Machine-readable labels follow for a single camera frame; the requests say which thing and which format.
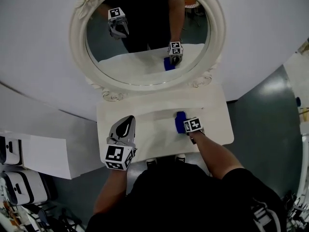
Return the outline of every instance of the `sleeve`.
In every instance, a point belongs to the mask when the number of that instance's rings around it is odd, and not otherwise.
[[[117,7],[115,1],[116,0],[105,0],[105,1],[103,1],[103,3],[111,6],[112,8],[115,8],[115,7]]]
[[[235,205],[244,213],[251,214],[251,207],[259,203],[265,203],[269,210],[278,216],[281,231],[286,230],[286,211],[279,196],[262,181],[256,178],[246,169],[234,169],[228,172],[222,179],[225,189],[234,199]]]
[[[85,232],[93,232],[97,231],[98,228],[101,227],[102,221],[105,220],[106,215],[105,214],[95,214],[91,217],[90,221],[88,222],[87,228]]]

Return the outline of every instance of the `shoe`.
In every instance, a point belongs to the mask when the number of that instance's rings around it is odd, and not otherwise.
[[[175,162],[185,163],[185,154],[175,155]]]
[[[147,169],[153,168],[156,166],[156,158],[151,158],[146,160]]]

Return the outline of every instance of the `blue object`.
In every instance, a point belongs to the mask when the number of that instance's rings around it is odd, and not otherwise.
[[[164,59],[164,68],[166,71],[171,71],[175,69],[175,65],[170,64],[169,57]]]
[[[178,133],[186,133],[183,125],[185,120],[187,120],[185,112],[177,112],[175,125]]]

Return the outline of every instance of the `mirror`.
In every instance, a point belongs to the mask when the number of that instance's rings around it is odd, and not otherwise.
[[[178,78],[209,37],[208,17],[197,0],[105,0],[86,28],[93,63],[132,85]]]

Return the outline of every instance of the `person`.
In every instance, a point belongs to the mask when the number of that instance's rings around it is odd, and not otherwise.
[[[168,164],[148,160],[147,170],[126,196],[127,171],[111,170],[86,231],[98,231],[99,227],[108,230],[129,230],[130,227],[238,232],[286,230],[284,206],[273,190],[244,169],[224,146],[201,131],[189,135],[212,177],[197,165],[186,163],[184,154]],[[265,230],[258,229],[254,215],[259,205],[267,206],[276,214]]]
[[[105,0],[98,8],[108,19],[108,10],[120,7],[126,14],[129,36],[122,42],[129,53],[167,47],[180,41],[184,24],[184,0]]]

